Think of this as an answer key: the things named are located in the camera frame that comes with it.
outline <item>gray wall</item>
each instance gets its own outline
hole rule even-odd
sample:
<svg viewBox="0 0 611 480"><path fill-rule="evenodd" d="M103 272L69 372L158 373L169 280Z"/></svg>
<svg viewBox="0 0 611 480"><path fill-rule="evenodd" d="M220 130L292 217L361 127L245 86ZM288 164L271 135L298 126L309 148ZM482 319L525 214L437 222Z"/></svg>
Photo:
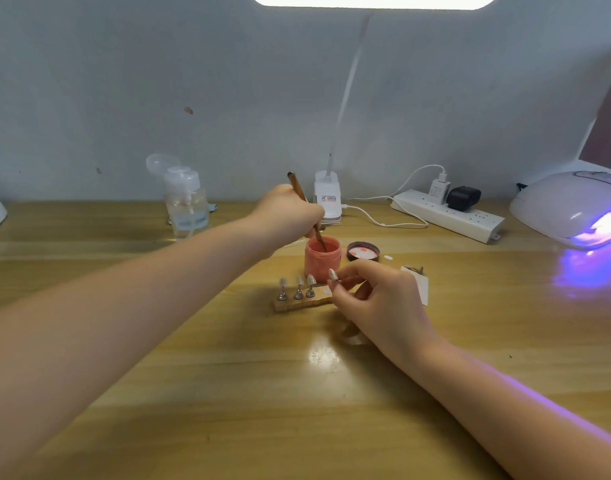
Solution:
<svg viewBox="0 0 611 480"><path fill-rule="evenodd" d="M156 199L154 152L197 169L211 198L257 198L290 169L310 189L361 16L0 0L0 198ZM439 162L455 184L512 195L574 159L610 83L611 0L379 12L338 148L343 194L389 193Z"/></svg>

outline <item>white paper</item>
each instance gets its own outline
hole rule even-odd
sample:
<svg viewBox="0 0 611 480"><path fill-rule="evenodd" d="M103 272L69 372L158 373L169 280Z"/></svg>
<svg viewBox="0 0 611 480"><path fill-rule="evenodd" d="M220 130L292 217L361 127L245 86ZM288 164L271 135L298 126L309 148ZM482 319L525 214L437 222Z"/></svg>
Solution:
<svg viewBox="0 0 611 480"><path fill-rule="evenodd" d="M401 271L405 271L406 273L410 273L417 280L417 286L419 287L419 295L422 297L423 306L428 306L428 290L430 287L429 280L427 276L422 276L419 273L415 273L411 269L406 268L405 266L401 266Z"/></svg>

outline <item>black adapter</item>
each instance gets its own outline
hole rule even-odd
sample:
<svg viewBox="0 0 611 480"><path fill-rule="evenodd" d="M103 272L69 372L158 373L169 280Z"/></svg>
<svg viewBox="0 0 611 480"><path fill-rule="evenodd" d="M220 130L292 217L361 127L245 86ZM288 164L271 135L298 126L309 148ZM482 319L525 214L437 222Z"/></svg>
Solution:
<svg viewBox="0 0 611 480"><path fill-rule="evenodd" d="M448 198L446 198L446 203L450 209L465 212L473 205L476 205L480 198L480 190L472 187L457 187L450 191Z"/></svg>

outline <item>wooden block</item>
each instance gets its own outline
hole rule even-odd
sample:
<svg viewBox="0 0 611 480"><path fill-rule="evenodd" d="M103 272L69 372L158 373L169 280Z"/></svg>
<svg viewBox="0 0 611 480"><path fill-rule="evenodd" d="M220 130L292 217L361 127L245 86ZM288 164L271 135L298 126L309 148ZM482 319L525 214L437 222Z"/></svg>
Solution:
<svg viewBox="0 0 611 480"><path fill-rule="evenodd" d="M285 288L287 299L284 301L279 301L277 299L278 296L275 296L272 300L272 306L274 306L274 310L276 312L291 312L292 310L300 310L301 308L312 308L313 306L328 305L329 303L333 302L333 293L327 286L315 287L314 290L314 298L308 298L306 296L308 286L301 287L303 299L294 299L296 288Z"/></svg>

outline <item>forearm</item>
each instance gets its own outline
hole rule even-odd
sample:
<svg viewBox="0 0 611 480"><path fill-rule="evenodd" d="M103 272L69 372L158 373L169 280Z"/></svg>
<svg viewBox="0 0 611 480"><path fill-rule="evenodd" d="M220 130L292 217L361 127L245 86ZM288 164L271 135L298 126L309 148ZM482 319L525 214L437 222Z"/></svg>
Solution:
<svg viewBox="0 0 611 480"><path fill-rule="evenodd" d="M242 219L0 309L0 469L271 250Z"/></svg>
<svg viewBox="0 0 611 480"><path fill-rule="evenodd" d="M443 343L406 372L516 480L611 479L611 435Z"/></svg>

